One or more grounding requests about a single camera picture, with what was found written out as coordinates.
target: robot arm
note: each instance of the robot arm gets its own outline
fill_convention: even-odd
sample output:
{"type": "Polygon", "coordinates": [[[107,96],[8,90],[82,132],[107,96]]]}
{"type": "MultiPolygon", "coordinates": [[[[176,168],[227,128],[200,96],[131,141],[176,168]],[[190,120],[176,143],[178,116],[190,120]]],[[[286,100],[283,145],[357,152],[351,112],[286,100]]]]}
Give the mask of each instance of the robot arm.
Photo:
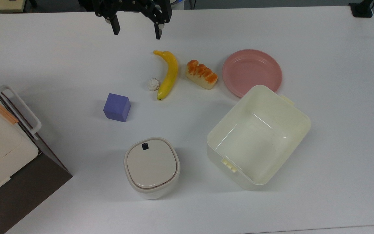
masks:
{"type": "Polygon", "coordinates": [[[172,10],[169,0],[92,0],[95,14],[110,21],[113,33],[118,35],[120,26],[116,12],[141,12],[154,23],[157,39],[161,38],[162,28],[171,19],[172,10]]]}

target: cube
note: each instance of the cube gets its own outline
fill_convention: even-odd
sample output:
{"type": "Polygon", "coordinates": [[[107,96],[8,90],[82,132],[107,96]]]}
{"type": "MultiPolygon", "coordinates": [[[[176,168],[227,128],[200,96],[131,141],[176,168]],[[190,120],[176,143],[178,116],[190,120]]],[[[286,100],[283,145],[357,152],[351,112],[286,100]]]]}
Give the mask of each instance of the cube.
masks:
{"type": "Polygon", "coordinates": [[[128,97],[110,93],[106,100],[104,113],[108,119],[125,122],[130,108],[131,103],[128,97]]]}

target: banana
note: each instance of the banana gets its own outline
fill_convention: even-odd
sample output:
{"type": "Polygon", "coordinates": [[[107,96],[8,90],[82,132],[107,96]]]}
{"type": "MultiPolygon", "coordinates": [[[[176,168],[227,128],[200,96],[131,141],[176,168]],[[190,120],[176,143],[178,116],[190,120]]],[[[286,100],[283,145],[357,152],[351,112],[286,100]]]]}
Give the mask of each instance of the banana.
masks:
{"type": "Polygon", "coordinates": [[[167,75],[165,76],[164,81],[162,81],[161,86],[158,89],[158,94],[157,94],[157,99],[161,101],[171,91],[172,86],[174,85],[175,80],[177,79],[178,63],[177,63],[177,59],[171,52],[168,52],[168,51],[162,52],[162,51],[154,50],[154,55],[160,56],[168,64],[167,75]]]}

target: white handle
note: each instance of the white handle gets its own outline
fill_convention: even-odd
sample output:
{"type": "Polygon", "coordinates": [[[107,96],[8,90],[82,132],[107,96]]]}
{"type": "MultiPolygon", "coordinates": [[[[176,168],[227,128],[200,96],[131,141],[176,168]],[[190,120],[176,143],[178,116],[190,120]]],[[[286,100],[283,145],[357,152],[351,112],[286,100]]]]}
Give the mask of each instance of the white handle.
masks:
{"type": "Polygon", "coordinates": [[[7,86],[7,85],[0,86],[0,93],[4,92],[7,89],[12,92],[12,94],[18,99],[21,105],[23,105],[23,107],[30,113],[31,117],[36,122],[36,125],[33,126],[32,129],[30,129],[30,133],[35,134],[36,132],[38,132],[38,130],[40,130],[41,128],[40,120],[37,118],[37,116],[35,116],[35,114],[30,110],[30,108],[28,108],[27,104],[25,104],[25,102],[18,96],[18,94],[14,90],[11,89],[10,86],[7,86]]]}

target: plate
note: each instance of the plate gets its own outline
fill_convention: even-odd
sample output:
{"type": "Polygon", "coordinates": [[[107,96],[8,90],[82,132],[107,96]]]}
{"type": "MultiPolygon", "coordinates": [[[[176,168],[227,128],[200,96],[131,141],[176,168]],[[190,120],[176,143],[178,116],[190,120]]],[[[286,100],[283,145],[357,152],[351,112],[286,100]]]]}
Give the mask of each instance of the plate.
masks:
{"type": "Polygon", "coordinates": [[[255,49],[239,50],[230,55],[223,64],[222,76],[230,92],[239,98],[256,85],[276,92],[282,82],[282,71],[275,59],[255,49]]]}

